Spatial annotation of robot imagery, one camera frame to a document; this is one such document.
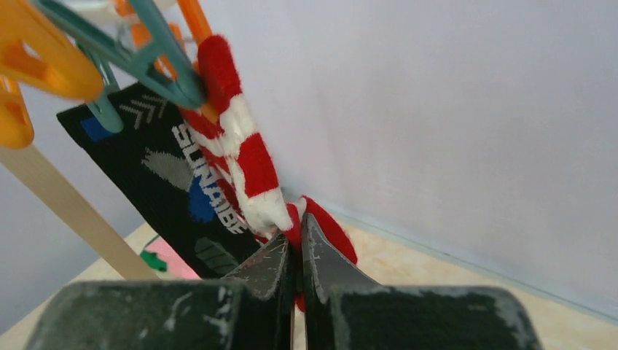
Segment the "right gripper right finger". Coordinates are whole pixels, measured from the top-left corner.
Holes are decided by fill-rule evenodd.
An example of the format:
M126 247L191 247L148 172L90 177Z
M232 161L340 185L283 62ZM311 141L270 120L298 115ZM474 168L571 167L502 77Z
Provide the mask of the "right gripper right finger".
M303 218L309 349L540 349L520 301L490 286L393 286L358 269Z

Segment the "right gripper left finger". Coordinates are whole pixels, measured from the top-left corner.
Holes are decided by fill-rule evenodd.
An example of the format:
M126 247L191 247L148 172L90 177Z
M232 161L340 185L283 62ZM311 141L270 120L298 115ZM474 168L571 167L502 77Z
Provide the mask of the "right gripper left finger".
M290 349L292 250L277 235L220 279L81 281L47 305L28 349Z

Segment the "red white striped sock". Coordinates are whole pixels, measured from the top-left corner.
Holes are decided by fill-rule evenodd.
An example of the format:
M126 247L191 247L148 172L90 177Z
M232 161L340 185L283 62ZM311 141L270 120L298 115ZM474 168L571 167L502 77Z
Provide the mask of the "red white striped sock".
M349 235L324 208L306 195L297 202L284 199L227 40L213 35L202 41L196 65L206 85L207 102L218 119L212 122L202 112L187 109L181 109L181 116L207 162L221 176L219 186L224 195L255 239L264 244L281 230L295 252L300 252L302 217L312 214L325 229L328 242L356 264L358 257Z

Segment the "white round clip hanger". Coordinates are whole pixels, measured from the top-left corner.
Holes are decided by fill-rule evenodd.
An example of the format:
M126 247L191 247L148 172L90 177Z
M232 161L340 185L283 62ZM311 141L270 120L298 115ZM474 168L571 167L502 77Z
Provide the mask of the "white round clip hanger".
M22 149L34 128L20 84L84 101L101 126L124 125L110 97L118 67L163 98L204 111L207 92L163 17L171 1L3 1L1 145Z

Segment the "pink cloth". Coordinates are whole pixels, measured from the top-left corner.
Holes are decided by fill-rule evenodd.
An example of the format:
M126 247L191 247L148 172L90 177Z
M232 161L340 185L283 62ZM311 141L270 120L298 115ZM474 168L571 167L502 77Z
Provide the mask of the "pink cloth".
M168 271L165 273L169 273L181 279L200 279L196 272L183 261L177 252L163 238L160 237L147 249L151 252L156 252L161 260L167 262Z

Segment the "wooden drying rack frame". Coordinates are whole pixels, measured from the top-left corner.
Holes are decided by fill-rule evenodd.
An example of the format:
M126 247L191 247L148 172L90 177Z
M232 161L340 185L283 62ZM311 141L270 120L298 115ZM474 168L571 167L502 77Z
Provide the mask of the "wooden drying rack frame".
M127 280L159 276L34 145L1 149L1 164Z

